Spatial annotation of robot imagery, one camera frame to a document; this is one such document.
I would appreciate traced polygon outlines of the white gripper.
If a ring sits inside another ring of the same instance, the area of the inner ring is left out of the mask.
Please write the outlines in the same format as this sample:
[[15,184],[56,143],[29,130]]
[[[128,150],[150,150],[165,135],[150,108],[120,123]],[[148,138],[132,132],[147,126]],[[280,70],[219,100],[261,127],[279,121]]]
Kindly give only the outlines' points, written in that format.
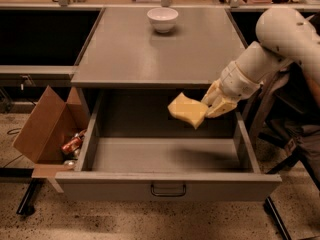
[[[222,92],[228,96],[219,96]],[[235,61],[231,61],[221,72],[219,80],[214,81],[201,102],[208,106],[207,118],[216,118],[237,107],[238,100],[249,99],[260,84],[245,76]]]

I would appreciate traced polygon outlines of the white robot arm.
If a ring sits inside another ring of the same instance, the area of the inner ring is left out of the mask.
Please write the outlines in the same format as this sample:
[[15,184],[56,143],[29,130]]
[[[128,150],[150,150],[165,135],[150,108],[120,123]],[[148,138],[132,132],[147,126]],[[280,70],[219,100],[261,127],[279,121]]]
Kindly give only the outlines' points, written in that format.
[[250,98],[267,74],[296,63],[312,87],[320,85],[320,36],[311,22],[292,8],[266,10],[256,24],[257,40],[221,72],[202,98],[206,116],[215,118]]

